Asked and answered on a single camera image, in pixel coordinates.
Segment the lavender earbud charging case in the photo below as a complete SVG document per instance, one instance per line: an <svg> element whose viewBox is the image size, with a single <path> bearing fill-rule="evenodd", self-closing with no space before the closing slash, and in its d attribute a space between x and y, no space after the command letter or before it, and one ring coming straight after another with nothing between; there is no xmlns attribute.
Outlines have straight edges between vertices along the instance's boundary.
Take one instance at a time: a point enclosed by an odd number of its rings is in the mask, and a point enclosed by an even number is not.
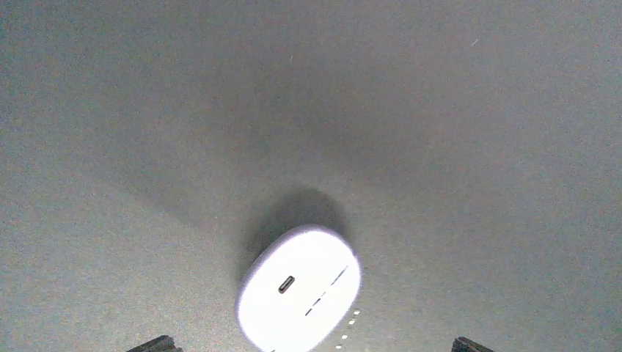
<svg viewBox="0 0 622 352"><path fill-rule="evenodd" d="M301 225L253 262L238 291L236 319L259 351L311 351L348 314L361 281L359 260L340 233Z"/></svg>

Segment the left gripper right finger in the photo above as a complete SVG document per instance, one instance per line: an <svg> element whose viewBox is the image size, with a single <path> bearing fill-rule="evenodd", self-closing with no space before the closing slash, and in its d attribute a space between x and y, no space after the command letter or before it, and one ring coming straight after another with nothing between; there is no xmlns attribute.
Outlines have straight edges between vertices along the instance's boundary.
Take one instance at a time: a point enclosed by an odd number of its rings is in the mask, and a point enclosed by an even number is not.
<svg viewBox="0 0 622 352"><path fill-rule="evenodd" d="M455 338L453 342L451 352L494 352L494 351L466 337L457 337Z"/></svg>

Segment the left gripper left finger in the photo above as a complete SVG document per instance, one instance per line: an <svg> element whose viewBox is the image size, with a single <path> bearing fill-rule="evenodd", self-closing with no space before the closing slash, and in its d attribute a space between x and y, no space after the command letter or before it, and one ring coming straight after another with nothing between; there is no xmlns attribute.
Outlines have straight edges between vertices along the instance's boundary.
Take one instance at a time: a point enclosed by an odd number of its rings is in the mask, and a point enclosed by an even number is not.
<svg viewBox="0 0 622 352"><path fill-rule="evenodd" d="M172 337L161 335L127 352L183 352L183 349L175 345L175 341Z"/></svg>

